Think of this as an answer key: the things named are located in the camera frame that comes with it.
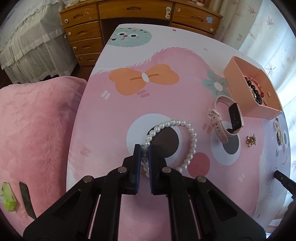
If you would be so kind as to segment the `black flat strip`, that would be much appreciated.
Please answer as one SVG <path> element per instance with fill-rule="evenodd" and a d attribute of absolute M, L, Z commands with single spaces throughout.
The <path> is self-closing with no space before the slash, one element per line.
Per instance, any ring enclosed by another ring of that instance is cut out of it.
<path fill-rule="evenodd" d="M 22 200 L 23 200 L 23 204 L 24 204 L 26 213 L 28 214 L 29 217 L 36 220 L 37 217 L 36 217 L 36 214 L 35 214 L 33 206 L 32 206 L 28 186 L 23 182 L 19 182 L 19 187 L 20 187 L 20 192 L 21 192 L 21 196 L 22 196 Z"/>

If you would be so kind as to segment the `gold flower brooch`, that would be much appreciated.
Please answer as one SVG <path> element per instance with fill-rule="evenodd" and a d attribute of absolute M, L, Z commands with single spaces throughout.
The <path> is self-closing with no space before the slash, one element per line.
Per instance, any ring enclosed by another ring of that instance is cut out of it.
<path fill-rule="evenodd" d="M 255 134 L 252 136 L 247 136 L 246 137 L 246 144 L 250 148 L 252 145 L 256 145 L 256 137 Z"/>

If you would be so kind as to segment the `cartoon printed table mat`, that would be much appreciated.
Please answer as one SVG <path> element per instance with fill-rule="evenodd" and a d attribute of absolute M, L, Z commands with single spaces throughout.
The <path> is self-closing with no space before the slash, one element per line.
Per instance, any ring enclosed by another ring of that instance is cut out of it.
<path fill-rule="evenodd" d="M 155 25 L 119 25 L 100 54 L 84 90 L 71 138 L 66 187 L 104 176 L 133 154 L 155 126 L 185 121 L 197 135 L 196 152 L 182 174 L 203 175 L 267 228 L 287 191 L 274 179 L 290 174 L 284 114 L 279 145 L 274 120 L 245 116 L 237 136 L 222 144 L 207 117 L 220 95 L 232 96 L 223 75 L 241 52 L 209 37 Z M 246 137 L 255 134 L 250 148 Z"/>

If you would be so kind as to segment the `white floral curtain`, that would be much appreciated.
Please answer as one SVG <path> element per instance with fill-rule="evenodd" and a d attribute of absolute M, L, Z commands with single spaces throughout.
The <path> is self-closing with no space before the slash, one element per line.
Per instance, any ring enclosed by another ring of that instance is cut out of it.
<path fill-rule="evenodd" d="M 215 39 L 259 63 L 288 111 L 295 107 L 295 35 L 272 1 L 215 1 Z"/>

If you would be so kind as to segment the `pink smart watch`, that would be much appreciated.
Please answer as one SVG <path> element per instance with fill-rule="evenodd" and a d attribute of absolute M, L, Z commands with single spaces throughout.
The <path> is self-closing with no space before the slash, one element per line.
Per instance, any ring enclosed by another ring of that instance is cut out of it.
<path fill-rule="evenodd" d="M 225 95 L 220 95 L 214 99 L 207 112 L 207 117 L 222 144 L 226 144 L 244 127 L 239 104 Z"/>

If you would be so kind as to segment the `pink plastic tray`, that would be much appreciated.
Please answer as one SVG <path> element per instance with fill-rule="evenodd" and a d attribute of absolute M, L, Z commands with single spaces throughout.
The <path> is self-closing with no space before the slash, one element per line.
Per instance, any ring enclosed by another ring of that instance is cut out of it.
<path fill-rule="evenodd" d="M 272 120 L 283 113 L 273 84 L 262 69 L 233 56 L 224 76 L 243 116 Z"/>

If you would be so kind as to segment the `green packet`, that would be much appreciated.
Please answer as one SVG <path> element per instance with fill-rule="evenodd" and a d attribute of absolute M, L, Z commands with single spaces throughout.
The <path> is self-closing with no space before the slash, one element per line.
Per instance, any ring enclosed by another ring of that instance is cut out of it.
<path fill-rule="evenodd" d="M 16 210 L 17 200 L 11 189 L 9 183 L 4 182 L 1 185 L 1 203 L 7 212 L 13 212 Z"/>

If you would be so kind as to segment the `wooden desk with drawers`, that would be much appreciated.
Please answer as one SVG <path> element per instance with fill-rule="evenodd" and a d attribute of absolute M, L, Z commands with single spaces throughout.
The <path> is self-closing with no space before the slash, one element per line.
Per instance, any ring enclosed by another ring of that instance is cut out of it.
<path fill-rule="evenodd" d="M 87 80 L 111 34 L 120 24 L 150 24 L 213 38 L 222 15 L 213 1 L 79 1 L 60 11 L 77 60 L 72 76 Z"/>

